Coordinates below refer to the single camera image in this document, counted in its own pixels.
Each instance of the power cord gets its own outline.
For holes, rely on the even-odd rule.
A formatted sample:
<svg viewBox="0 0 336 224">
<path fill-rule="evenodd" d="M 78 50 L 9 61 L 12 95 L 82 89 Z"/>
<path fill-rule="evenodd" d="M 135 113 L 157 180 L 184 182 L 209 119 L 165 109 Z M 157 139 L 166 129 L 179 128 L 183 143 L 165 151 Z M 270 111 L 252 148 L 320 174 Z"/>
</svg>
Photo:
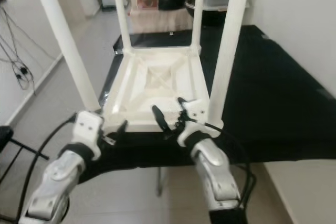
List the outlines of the power cord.
<svg viewBox="0 0 336 224">
<path fill-rule="evenodd" d="M 236 165 L 236 166 L 239 169 L 242 169 L 242 170 L 246 171 L 245 167 L 243 167 L 241 165 Z M 244 211 L 245 212 L 247 210 L 247 204 L 248 204 L 248 201 L 251 197 L 251 193 L 252 193 L 253 189 L 255 188 L 256 184 L 257 184 L 257 176 L 255 174 L 251 173 L 251 183 L 249 184 L 249 187 L 246 191 L 246 197 L 245 197 L 244 201 L 242 202 L 242 205 L 244 206 Z"/>
<path fill-rule="evenodd" d="M 65 209 L 65 212 L 61 218 L 61 222 L 64 221 L 65 217 L 68 215 L 69 209 L 70 209 L 70 198 L 68 198 L 67 208 Z"/>
<path fill-rule="evenodd" d="M 4 12 L 6 16 L 6 20 L 12 22 L 12 24 L 21 31 L 23 35 L 26 36 L 27 39 L 29 39 L 37 48 L 39 48 L 48 58 L 51 60 L 55 60 L 53 56 L 51 56 L 41 45 L 39 45 L 36 41 L 34 41 L 31 36 L 29 36 L 28 33 L 26 33 L 8 14 L 8 12 L 2 7 L 2 11 Z"/>
<path fill-rule="evenodd" d="M 0 42 L 0 48 L 2 48 L 3 52 L 5 53 L 8 60 L 3 60 L 6 63 L 10 63 L 12 66 L 13 73 L 15 75 L 15 78 L 22 90 L 27 90 L 29 88 L 29 79 L 27 77 L 28 69 L 27 66 L 19 59 L 13 60 L 9 53 L 6 51 L 5 47 Z"/>
<path fill-rule="evenodd" d="M 8 60 L 0 59 L 2 62 L 10 63 L 12 65 L 13 73 L 16 77 L 16 80 L 22 90 L 27 90 L 29 88 L 30 83 L 33 84 L 33 91 L 35 94 L 35 82 L 34 82 L 34 75 L 31 72 L 31 70 L 28 68 L 28 66 L 21 60 L 21 58 L 18 55 L 17 47 L 16 47 L 16 39 L 14 37 L 11 25 L 9 23 L 10 17 L 8 16 L 7 12 L 2 7 L 2 10 L 6 17 L 6 23 L 8 30 L 10 32 L 10 36 L 12 38 L 14 50 L 10 47 L 10 45 L 5 41 L 5 39 L 0 36 L 0 39 L 6 44 L 6 46 L 11 50 L 11 52 L 16 56 L 16 59 L 13 60 L 9 53 L 6 51 L 5 47 L 0 43 L 0 47 L 2 48 L 3 52 L 7 56 Z"/>
</svg>

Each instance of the table leg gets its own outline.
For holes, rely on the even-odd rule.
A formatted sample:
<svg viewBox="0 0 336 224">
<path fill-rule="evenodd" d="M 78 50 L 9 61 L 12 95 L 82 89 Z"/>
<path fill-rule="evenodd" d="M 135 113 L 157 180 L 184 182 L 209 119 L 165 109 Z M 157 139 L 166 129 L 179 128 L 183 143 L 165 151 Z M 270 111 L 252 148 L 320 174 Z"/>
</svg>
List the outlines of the table leg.
<svg viewBox="0 0 336 224">
<path fill-rule="evenodd" d="M 14 140 L 14 139 L 11 139 L 11 142 L 12 142 L 13 144 L 16 144 L 16 145 L 18 145 L 18 146 L 20 146 L 20 147 L 26 149 L 27 151 L 30 151 L 30 152 L 35 153 L 35 154 L 37 153 L 36 150 L 34 150 L 33 148 L 30 148 L 29 146 L 27 146 L 27 145 L 25 145 L 25 144 L 23 144 L 23 143 L 20 143 L 19 141 L 16 141 L 16 140 Z M 44 155 L 44 154 L 42 154 L 42 153 L 39 154 L 39 156 L 40 156 L 41 158 L 47 160 L 47 161 L 49 160 L 49 157 L 46 156 L 46 155 Z"/>
<path fill-rule="evenodd" d="M 18 152 L 16 153 L 15 157 L 12 159 L 11 163 L 9 164 L 9 166 L 7 167 L 6 171 L 4 172 L 4 174 L 2 175 L 2 177 L 0 178 L 0 184 L 2 183 L 2 181 L 5 179 L 7 173 L 9 172 L 9 170 L 11 169 L 12 165 L 14 164 L 14 162 L 16 161 L 17 157 L 19 156 L 20 152 L 22 151 L 23 147 L 21 147 Z"/>
<path fill-rule="evenodd" d="M 161 197 L 162 195 L 162 181 L 161 181 L 161 167 L 157 168 L 158 173 L 156 174 L 156 196 Z"/>
</svg>

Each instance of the metal stand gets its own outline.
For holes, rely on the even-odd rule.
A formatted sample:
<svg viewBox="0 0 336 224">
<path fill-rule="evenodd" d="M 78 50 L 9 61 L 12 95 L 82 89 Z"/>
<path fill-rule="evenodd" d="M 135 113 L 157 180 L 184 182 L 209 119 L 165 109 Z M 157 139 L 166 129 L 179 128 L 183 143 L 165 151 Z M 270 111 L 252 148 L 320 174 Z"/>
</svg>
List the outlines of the metal stand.
<svg viewBox="0 0 336 224">
<path fill-rule="evenodd" d="M 0 178 L 0 184 L 2 183 L 2 181 L 5 179 L 6 175 L 8 174 L 9 170 L 11 169 L 11 167 L 13 166 L 14 162 L 16 161 L 16 159 L 18 158 L 19 154 L 21 153 L 21 151 L 23 149 L 31 152 L 31 153 L 34 153 L 34 154 L 37 154 L 37 151 L 30 148 L 29 146 L 27 145 L 24 145 L 23 143 L 20 143 L 14 139 L 11 139 L 9 140 L 9 142 L 17 145 L 17 146 L 20 146 L 20 149 L 18 150 L 18 152 L 15 154 L 15 157 L 13 158 L 13 160 L 11 161 L 11 163 L 9 164 L 8 168 L 6 169 L 6 171 L 4 172 L 4 174 L 2 175 L 2 177 Z M 49 160 L 49 157 L 40 153 L 38 154 L 39 157 L 43 158 L 44 160 L 48 161 Z M 12 218 L 12 217 L 9 217 L 9 216 L 6 216 L 6 215 L 0 215 L 0 221 L 6 221 L 6 222 L 9 222 L 9 223 L 16 223 L 16 219 L 15 218 Z"/>
<path fill-rule="evenodd" d="M 11 161 L 11 163 L 9 164 L 8 168 L 6 169 L 6 171 L 4 172 L 4 174 L 2 175 L 2 177 L 0 178 L 0 184 L 2 183 L 2 181 L 5 179 L 6 175 L 8 174 L 9 170 L 11 169 L 12 165 L 14 164 L 14 162 L 16 161 L 16 159 L 18 158 L 20 152 L 25 149 L 31 153 L 34 153 L 34 154 L 37 154 L 37 151 L 30 148 L 29 146 L 23 144 L 23 143 L 20 143 L 14 139 L 11 139 L 9 140 L 11 143 L 17 145 L 17 146 L 20 146 L 20 149 L 18 150 L 18 152 L 16 153 L 15 157 L 13 158 L 13 160 Z M 43 158 L 44 160 L 48 161 L 49 160 L 49 157 L 40 153 L 38 154 L 39 157 Z"/>
<path fill-rule="evenodd" d="M 161 181 L 161 167 L 157 168 L 157 175 L 156 175 L 156 196 L 161 197 L 163 191 L 163 185 Z"/>
</svg>

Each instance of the electrical wire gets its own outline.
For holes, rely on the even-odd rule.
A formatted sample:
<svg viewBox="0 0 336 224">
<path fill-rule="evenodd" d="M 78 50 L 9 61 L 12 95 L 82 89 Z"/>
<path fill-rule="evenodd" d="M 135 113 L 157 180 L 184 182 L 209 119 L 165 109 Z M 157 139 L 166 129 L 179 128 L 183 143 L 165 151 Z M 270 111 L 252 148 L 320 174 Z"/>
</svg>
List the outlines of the electrical wire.
<svg viewBox="0 0 336 224">
<path fill-rule="evenodd" d="M 245 168 L 245 167 L 243 167 L 243 166 L 241 166 L 241 165 L 236 165 L 236 166 L 237 166 L 239 169 L 242 169 L 242 170 L 246 171 L 246 168 Z M 247 204 L 248 204 L 248 202 L 249 202 L 249 199 L 250 199 L 250 197 L 251 197 L 251 193 L 252 193 L 253 189 L 255 188 L 256 184 L 257 184 L 257 176 L 254 175 L 253 173 L 251 173 L 251 183 L 250 183 L 250 185 L 249 185 L 249 187 L 248 187 L 248 189 L 247 189 L 246 197 L 245 197 L 245 199 L 244 199 L 244 201 L 243 201 L 243 206 L 244 206 L 244 210 L 245 210 L 245 211 L 247 210 Z"/>
<path fill-rule="evenodd" d="M 10 60 L 0 59 L 1 62 L 12 63 Z"/>
<path fill-rule="evenodd" d="M 29 39 L 37 48 L 39 48 L 48 58 L 55 60 L 55 58 L 53 56 L 51 56 L 42 46 L 40 46 L 36 41 L 34 41 L 28 33 L 26 33 L 7 13 L 7 11 L 2 7 L 2 11 L 4 12 L 6 19 L 10 20 L 13 25 L 19 29 L 21 31 L 21 33 L 23 33 L 27 39 Z"/>
<path fill-rule="evenodd" d="M 67 216 L 68 212 L 69 212 L 69 209 L 70 209 L 70 198 L 68 198 L 68 201 L 67 201 L 67 208 L 65 209 L 65 212 L 61 218 L 61 222 L 64 221 L 65 217 Z"/>
<path fill-rule="evenodd" d="M 243 187 L 243 191 L 241 192 L 241 198 L 240 201 L 238 203 L 237 208 L 239 208 L 240 206 L 243 206 L 244 210 L 246 211 L 247 209 L 247 203 L 249 201 L 251 192 L 253 191 L 256 183 L 257 183 L 257 177 L 251 172 L 251 166 L 250 166 L 250 161 L 248 158 L 248 155 L 245 151 L 245 149 L 243 148 L 243 146 L 241 145 L 240 141 L 238 139 L 236 139 L 234 136 L 232 136 L 230 133 L 228 133 L 225 129 L 220 129 L 216 126 L 213 126 L 209 123 L 205 123 L 205 126 L 210 127 L 214 130 L 217 130 L 221 133 L 223 133 L 224 135 L 226 135 L 229 139 L 234 140 L 234 143 L 239 147 L 242 155 L 244 156 L 244 163 L 245 163 L 245 167 L 240 166 L 239 168 L 242 168 L 243 170 L 245 170 L 246 172 L 246 179 L 245 179 L 245 184 Z"/>
<path fill-rule="evenodd" d="M 59 126 L 57 126 L 50 134 L 49 136 L 44 140 L 44 142 L 42 143 L 42 145 L 40 146 L 40 148 L 37 150 L 33 161 L 30 164 L 29 170 L 27 172 L 26 178 L 25 178 L 25 182 L 22 188 L 22 192 L 21 192 L 21 197 L 20 197 L 20 201 L 19 201 L 19 206 L 17 209 L 17 215 L 16 215 L 16 221 L 15 223 L 18 223 L 22 214 L 22 209 L 23 209 L 23 205 L 25 202 L 25 198 L 26 198 L 26 194 L 27 194 L 27 190 L 28 190 L 28 185 L 29 185 L 29 181 L 31 178 L 31 175 L 33 173 L 34 167 L 37 163 L 37 160 L 40 156 L 40 154 L 42 153 L 43 149 L 46 147 L 46 145 L 50 142 L 50 140 L 56 135 L 56 133 L 63 128 L 65 125 L 67 125 L 68 123 L 74 122 L 76 119 L 76 115 L 74 114 L 72 115 L 70 118 L 66 119 L 64 122 L 62 122 Z"/>
<path fill-rule="evenodd" d="M 22 90 L 27 90 L 29 88 L 29 80 L 25 74 L 22 74 L 22 68 L 26 69 L 25 64 L 18 60 L 12 60 L 2 43 L 0 43 L 0 47 L 8 58 L 8 63 L 10 63 L 12 67 L 13 73 L 19 86 Z"/>
<path fill-rule="evenodd" d="M 8 30 L 10 32 L 10 36 L 12 38 L 12 43 L 13 43 L 13 46 L 14 46 L 14 50 L 10 47 L 10 45 L 6 42 L 6 40 L 3 37 L 1 37 L 1 40 L 6 44 L 6 46 L 16 56 L 16 59 L 15 60 L 11 59 L 11 57 L 9 56 L 8 52 L 6 51 L 6 49 L 4 48 L 4 46 L 2 44 L 0 44 L 0 47 L 2 48 L 2 50 L 4 51 L 4 53 L 8 57 L 8 59 L 10 60 L 10 63 L 12 65 L 13 73 L 15 74 L 16 80 L 17 80 L 19 86 L 21 87 L 21 89 L 22 90 L 27 90 L 29 88 L 29 84 L 32 83 L 33 91 L 34 91 L 34 94 L 36 95 L 34 75 L 31 72 L 31 70 L 28 68 L 28 66 L 19 57 L 18 52 L 17 52 L 16 39 L 14 37 L 14 33 L 13 33 L 11 25 L 9 23 L 9 19 L 11 19 L 11 18 L 9 17 L 9 15 L 7 14 L 6 10 L 3 7 L 2 7 L 2 11 L 5 14 L 5 21 L 7 23 L 7 27 L 8 27 Z"/>
<path fill-rule="evenodd" d="M 2 40 L 3 43 L 7 46 L 7 48 L 12 52 L 12 54 L 15 55 L 15 52 L 14 52 L 13 48 L 11 48 L 11 46 L 9 45 L 9 43 L 8 43 L 8 42 L 5 40 L 5 38 L 2 37 L 1 35 L 0 35 L 0 40 Z M 41 68 L 41 70 L 43 70 L 42 65 L 38 62 L 38 60 L 37 60 L 33 55 L 31 55 L 31 53 L 28 51 L 28 49 L 25 48 L 25 46 L 22 45 L 22 43 L 21 43 L 19 40 L 15 39 L 15 41 L 16 41 L 17 44 L 22 48 L 22 50 L 24 50 L 24 51 L 26 52 L 26 54 L 27 54 L 28 56 L 30 56 L 31 59 L 32 59 L 37 65 L 39 65 L 39 67 Z"/>
</svg>

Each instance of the baseboard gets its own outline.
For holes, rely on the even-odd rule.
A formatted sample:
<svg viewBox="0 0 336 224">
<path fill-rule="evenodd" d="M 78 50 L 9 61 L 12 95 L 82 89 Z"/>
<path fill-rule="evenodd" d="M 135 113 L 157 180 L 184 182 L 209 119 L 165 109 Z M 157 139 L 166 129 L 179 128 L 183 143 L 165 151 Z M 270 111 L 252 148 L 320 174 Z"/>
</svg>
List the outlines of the baseboard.
<svg viewBox="0 0 336 224">
<path fill-rule="evenodd" d="M 277 185 L 275 184 L 274 180 L 272 179 L 267 166 L 263 163 L 257 164 L 259 169 L 259 175 L 264 177 L 264 180 L 267 181 L 269 186 L 269 191 L 272 194 L 273 199 L 275 200 L 279 209 L 281 209 L 283 216 L 286 218 L 286 223 L 296 224 L 291 211 L 287 208 L 286 202 L 282 196 L 282 193 L 278 190 Z"/>
<path fill-rule="evenodd" d="M 117 10 L 117 8 L 114 5 L 108 5 L 108 6 L 100 6 L 102 12 L 112 12 L 114 10 Z"/>
<path fill-rule="evenodd" d="M 48 81 L 48 77 L 56 70 L 62 58 L 63 54 L 60 54 L 59 56 L 56 57 L 51 66 L 43 74 L 41 79 L 35 84 L 35 93 L 33 90 L 29 92 L 29 94 L 19 105 L 19 107 L 15 110 L 15 112 L 12 114 L 12 116 L 9 118 L 9 120 L 6 122 L 5 125 L 14 127 L 17 124 L 21 116 L 27 111 L 28 107 L 31 105 L 31 103 L 35 100 L 36 96 L 42 90 L 44 84 Z"/>
</svg>

